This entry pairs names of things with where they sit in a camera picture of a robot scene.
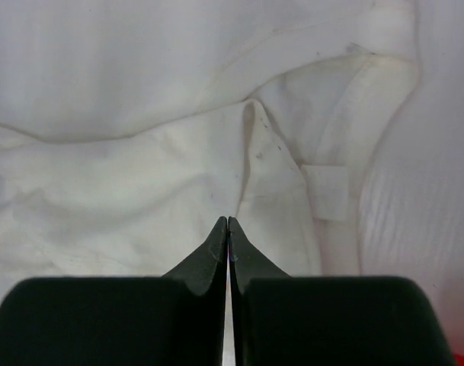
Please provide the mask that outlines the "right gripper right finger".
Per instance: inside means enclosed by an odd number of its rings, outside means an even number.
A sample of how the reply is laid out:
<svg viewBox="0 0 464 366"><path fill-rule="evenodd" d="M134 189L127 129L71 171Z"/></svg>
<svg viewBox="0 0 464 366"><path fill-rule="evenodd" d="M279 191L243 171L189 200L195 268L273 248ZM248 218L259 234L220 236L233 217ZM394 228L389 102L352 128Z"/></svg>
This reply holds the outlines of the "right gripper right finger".
<svg viewBox="0 0 464 366"><path fill-rule="evenodd" d="M239 365L453 365L434 310L412 280L293 277L229 219Z"/></svg>

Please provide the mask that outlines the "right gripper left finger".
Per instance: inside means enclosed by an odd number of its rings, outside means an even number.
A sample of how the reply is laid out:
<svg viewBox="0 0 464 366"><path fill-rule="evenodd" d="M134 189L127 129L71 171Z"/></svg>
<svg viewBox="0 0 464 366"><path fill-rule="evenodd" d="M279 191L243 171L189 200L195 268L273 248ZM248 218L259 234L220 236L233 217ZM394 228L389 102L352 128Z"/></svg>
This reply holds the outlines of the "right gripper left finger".
<svg viewBox="0 0 464 366"><path fill-rule="evenodd" d="M227 220L166 274L29 278L0 305L0 365L219 365Z"/></svg>

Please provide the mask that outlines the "white t shirt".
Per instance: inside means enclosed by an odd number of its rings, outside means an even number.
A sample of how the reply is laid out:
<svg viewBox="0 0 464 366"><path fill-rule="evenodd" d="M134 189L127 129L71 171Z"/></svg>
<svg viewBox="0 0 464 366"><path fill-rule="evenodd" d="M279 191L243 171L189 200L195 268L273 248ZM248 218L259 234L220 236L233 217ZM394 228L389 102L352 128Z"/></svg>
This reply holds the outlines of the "white t shirt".
<svg viewBox="0 0 464 366"><path fill-rule="evenodd" d="M416 281L464 355L464 1L0 1L0 302L220 216L292 275Z"/></svg>

